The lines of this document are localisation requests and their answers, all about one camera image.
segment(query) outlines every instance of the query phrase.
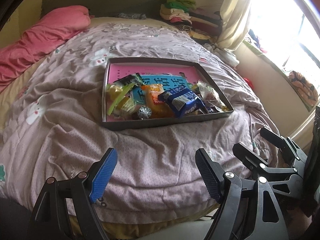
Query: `green towel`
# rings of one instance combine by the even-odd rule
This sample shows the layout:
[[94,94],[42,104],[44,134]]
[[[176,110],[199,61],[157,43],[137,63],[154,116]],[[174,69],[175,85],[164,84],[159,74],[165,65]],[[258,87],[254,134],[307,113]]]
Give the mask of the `green towel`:
[[183,6],[180,2],[169,2],[165,3],[164,6],[166,6],[169,9],[181,9],[184,10],[185,13],[189,12],[189,9]]
[[196,9],[195,0],[167,0],[167,3],[171,3],[171,2],[178,2],[184,7]]

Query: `orange snack package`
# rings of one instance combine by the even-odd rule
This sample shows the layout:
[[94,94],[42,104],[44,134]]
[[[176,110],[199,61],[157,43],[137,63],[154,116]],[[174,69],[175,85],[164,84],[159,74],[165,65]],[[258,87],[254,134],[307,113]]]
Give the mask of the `orange snack package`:
[[147,106],[152,110],[151,118],[174,117],[171,108],[158,99],[158,95],[164,92],[162,84],[145,85],[141,89],[145,91]]

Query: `silver bolt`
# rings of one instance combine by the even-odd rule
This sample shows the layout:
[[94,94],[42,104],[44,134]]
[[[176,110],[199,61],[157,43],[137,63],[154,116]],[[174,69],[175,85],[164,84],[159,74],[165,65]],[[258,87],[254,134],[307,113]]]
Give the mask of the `silver bolt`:
[[47,179],[47,183],[51,184],[54,182],[54,177],[50,177]]
[[231,171],[227,171],[227,172],[225,173],[225,175],[226,175],[226,177],[228,177],[228,178],[230,178],[230,179],[235,176]]
[[261,183],[266,183],[267,182],[267,179],[265,177],[259,177],[258,180],[261,182]]
[[81,178],[81,179],[84,179],[85,177],[87,176],[87,173],[82,171],[78,174],[78,177]]

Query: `gray headboard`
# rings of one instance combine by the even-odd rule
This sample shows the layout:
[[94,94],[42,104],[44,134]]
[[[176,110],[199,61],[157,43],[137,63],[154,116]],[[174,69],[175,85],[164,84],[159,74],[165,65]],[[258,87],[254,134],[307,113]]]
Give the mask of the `gray headboard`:
[[43,0],[41,17],[53,9],[83,5],[95,17],[113,17],[118,13],[145,13],[147,17],[159,19],[160,5],[166,0]]

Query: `orange patterned fabric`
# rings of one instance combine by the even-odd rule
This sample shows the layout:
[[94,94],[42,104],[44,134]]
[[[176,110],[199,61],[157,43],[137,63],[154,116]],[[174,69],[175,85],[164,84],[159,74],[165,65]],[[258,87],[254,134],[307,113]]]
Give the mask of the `orange patterned fabric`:
[[318,91],[301,73],[291,71],[289,79],[299,95],[310,105],[315,106],[318,102]]

